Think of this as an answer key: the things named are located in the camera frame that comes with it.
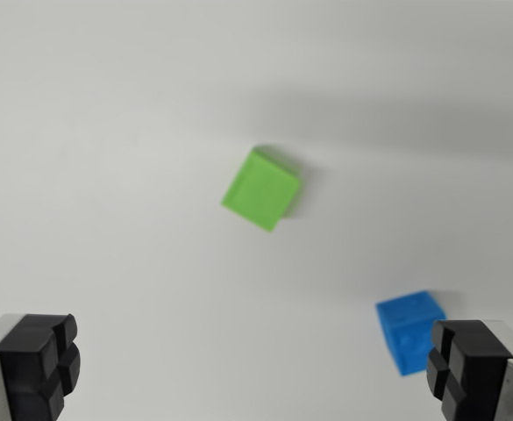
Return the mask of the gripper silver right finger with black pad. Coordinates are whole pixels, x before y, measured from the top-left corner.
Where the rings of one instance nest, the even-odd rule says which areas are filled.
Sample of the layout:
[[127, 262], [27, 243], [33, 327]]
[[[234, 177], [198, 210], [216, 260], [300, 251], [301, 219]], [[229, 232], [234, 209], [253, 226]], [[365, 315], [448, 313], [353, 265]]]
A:
[[513, 420], [513, 330], [497, 320], [438, 320], [427, 382], [450, 421]]

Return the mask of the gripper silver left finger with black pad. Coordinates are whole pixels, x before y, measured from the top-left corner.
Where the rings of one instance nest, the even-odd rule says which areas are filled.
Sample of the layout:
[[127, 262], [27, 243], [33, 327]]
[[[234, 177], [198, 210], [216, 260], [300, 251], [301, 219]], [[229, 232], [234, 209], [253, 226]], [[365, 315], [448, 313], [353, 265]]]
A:
[[0, 420], [53, 421], [75, 390], [81, 356], [75, 317], [0, 317]]

